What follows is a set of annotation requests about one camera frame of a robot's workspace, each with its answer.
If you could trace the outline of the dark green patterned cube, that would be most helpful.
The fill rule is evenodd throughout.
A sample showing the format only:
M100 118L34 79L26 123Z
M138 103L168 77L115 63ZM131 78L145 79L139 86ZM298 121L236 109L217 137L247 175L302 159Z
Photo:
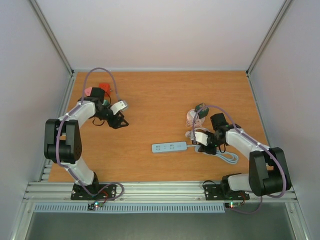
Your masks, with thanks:
M195 106L194 109L195 113L197 114L199 119L205 118L209 113L209 108L205 103L200 103Z

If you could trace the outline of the red cube plug adapter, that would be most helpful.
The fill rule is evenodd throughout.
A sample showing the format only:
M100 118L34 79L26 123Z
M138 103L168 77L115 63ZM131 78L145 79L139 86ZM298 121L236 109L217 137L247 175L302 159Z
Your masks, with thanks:
M110 92L111 92L111 85L107 82L99 83L98 87L103 89L108 94L110 94Z

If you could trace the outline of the pink cube plug adapter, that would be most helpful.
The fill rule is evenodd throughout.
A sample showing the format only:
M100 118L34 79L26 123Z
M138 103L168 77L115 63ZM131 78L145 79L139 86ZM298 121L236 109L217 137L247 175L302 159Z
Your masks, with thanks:
M86 97L89 97L92 93L93 87L88 87L84 90L84 94Z

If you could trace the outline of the light blue power strip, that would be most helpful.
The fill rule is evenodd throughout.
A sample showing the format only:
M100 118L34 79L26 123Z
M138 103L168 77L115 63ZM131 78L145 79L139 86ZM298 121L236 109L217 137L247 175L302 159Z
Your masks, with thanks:
M185 141L155 143L151 145L151 151L154 154L182 152L188 149Z

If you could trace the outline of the green small plug charger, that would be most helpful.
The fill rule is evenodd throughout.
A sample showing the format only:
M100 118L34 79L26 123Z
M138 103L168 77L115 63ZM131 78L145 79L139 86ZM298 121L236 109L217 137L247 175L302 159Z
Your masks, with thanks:
M103 104L102 104L103 106L109 106L110 105L110 102L108 101L108 100L104 100L103 101Z

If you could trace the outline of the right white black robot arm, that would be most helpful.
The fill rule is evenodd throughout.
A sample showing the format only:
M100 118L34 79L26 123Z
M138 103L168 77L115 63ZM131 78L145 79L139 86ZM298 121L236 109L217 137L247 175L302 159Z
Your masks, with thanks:
M232 198L240 191L258 197L282 197L292 187L284 151L270 147L250 137L238 124L228 123L223 113L210 117L213 132L195 131L199 151L217 155L221 147L232 146L248 159L248 173L233 173L222 177L220 191Z

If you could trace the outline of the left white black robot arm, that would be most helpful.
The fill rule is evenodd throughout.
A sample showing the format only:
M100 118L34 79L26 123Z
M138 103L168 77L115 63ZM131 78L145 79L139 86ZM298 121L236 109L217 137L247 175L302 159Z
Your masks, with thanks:
M90 95L82 94L75 107L63 116L48 119L44 132L44 157L51 160L71 175L74 186L82 190L89 199L96 199L102 189L97 174L92 171L82 157L80 128L89 119L107 122L113 129L127 127L123 111L128 108L126 101L104 105L105 91L92 88Z

